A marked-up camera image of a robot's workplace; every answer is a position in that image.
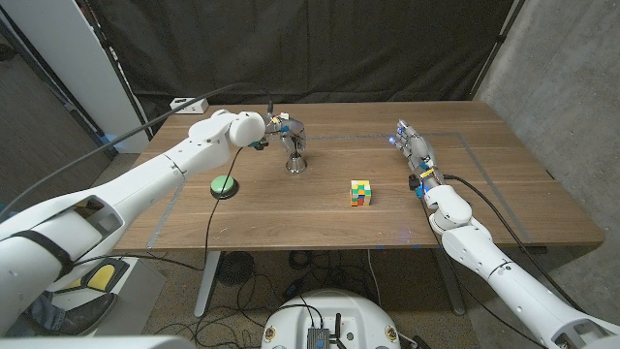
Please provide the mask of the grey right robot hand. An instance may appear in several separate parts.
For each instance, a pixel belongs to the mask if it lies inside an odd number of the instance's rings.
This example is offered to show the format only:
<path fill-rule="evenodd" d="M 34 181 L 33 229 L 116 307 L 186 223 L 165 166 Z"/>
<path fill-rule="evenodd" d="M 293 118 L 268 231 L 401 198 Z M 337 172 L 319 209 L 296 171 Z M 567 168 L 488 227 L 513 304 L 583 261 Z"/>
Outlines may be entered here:
<path fill-rule="evenodd" d="M 400 119 L 389 142 L 403 153 L 411 171 L 420 175 L 435 166 L 432 146 L 407 121 Z"/>

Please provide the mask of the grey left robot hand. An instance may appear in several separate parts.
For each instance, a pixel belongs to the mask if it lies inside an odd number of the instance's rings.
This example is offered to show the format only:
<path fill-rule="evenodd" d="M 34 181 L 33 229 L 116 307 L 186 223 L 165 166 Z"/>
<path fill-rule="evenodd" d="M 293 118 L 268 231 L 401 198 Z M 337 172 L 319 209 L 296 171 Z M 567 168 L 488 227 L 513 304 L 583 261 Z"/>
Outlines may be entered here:
<path fill-rule="evenodd" d="M 267 141 L 279 140 L 280 144 L 290 152 L 303 151 L 306 146 L 304 124 L 286 112 L 265 118 L 265 134 Z"/>

